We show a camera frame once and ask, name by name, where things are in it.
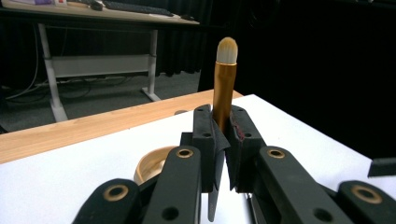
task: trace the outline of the gold brush handle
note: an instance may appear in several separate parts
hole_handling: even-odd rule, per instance
[[[236,64],[216,63],[213,119],[223,133],[227,128],[227,120],[230,117],[235,75]]]

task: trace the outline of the black plastic part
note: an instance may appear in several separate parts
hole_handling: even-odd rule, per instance
[[[336,201],[355,223],[389,224],[396,221],[396,202],[383,190],[361,181],[340,184]]]
[[[166,158],[143,224],[199,223],[200,214],[200,150],[190,146],[175,147]]]
[[[82,205],[74,224],[139,223],[139,187],[128,179],[113,179],[99,186]]]
[[[210,105],[194,109],[192,146],[201,151],[202,192],[211,192],[215,181],[216,145]]]
[[[396,157],[373,159],[369,177],[396,175]]]
[[[210,109],[210,105],[195,108],[192,133],[182,133],[180,145],[197,147],[201,151],[202,192],[208,193],[207,218],[214,221],[225,157],[224,149],[230,144],[212,119]]]
[[[253,192],[256,177],[254,161],[260,148],[266,144],[245,109],[232,105],[231,111],[230,131],[227,134],[231,147],[225,151],[230,189]]]
[[[281,223],[353,223],[286,149],[263,147],[257,168]]]

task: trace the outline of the keyboard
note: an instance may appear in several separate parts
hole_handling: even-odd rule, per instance
[[[133,5],[127,3],[112,2],[108,0],[103,0],[102,3],[103,5],[105,5],[107,9],[111,9],[111,10],[129,11],[129,12],[137,12],[137,13],[145,13],[145,14],[158,14],[168,17],[174,16],[174,14],[172,14],[170,11],[160,7],[145,7],[145,6]]]

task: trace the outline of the desk leg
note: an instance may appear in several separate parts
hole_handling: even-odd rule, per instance
[[[55,72],[52,65],[52,59],[50,56],[50,47],[47,39],[46,27],[44,24],[39,23],[38,29],[40,31],[41,44],[44,51],[44,62],[47,69],[47,77],[49,79],[50,88],[50,106],[52,107],[52,113],[57,122],[67,120],[66,113],[64,111],[64,106],[59,98],[58,86],[56,84]]]
[[[160,101],[161,99],[154,93],[155,85],[155,63],[157,62],[157,36],[158,30],[151,31],[151,46],[148,57],[148,87],[142,88],[142,91],[152,100]]]

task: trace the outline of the small bowl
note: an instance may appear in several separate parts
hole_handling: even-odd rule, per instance
[[[161,147],[150,151],[137,164],[134,171],[134,182],[141,185],[155,175],[159,174],[163,169],[166,157],[169,151],[177,146]]]

